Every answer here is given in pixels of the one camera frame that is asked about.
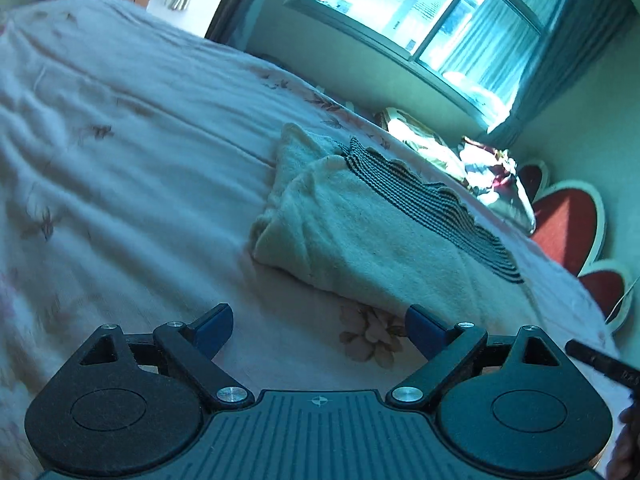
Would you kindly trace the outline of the operator hand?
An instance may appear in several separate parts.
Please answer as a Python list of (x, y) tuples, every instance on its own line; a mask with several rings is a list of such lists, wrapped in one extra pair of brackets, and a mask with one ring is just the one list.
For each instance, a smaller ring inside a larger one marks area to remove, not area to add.
[(606, 466), (606, 480), (635, 479), (639, 473), (639, 404), (620, 413), (623, 430), (618, 436)]

